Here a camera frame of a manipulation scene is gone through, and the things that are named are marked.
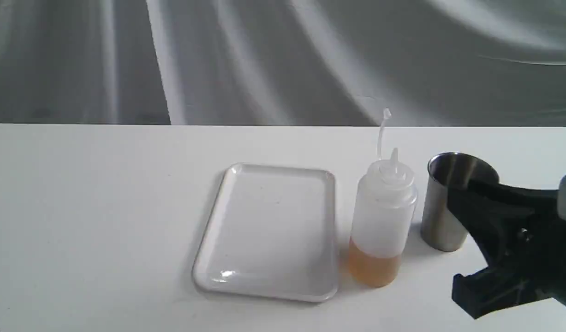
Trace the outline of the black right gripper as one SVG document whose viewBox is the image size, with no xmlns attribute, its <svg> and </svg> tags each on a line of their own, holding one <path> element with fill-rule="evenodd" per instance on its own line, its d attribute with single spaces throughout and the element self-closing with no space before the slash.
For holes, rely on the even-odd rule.
<svg viewBox="0 0 566 332">
<path fill-rule="evenodd" d="M 531 190 L 471 179 L 447 195 L 485 259 L 470 275 L 456 274 L 452 301 L 473 319 L 553 298 L 566 307 L 566 220 L 557 190 Z"/>
</svg>

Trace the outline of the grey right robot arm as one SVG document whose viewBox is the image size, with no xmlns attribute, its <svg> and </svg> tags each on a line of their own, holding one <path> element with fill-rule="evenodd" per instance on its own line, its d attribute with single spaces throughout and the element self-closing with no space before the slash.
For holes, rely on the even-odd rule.
<svg viewBox="0 0 566 332">
<path fill-rule="evenodd" d="M 473 319 L 554 298 L 566 307 L 566 175 L 556 190 L 473 179 L 447 196 L 487 267 L 456 274 L 452 300 Z"/>
</svg>

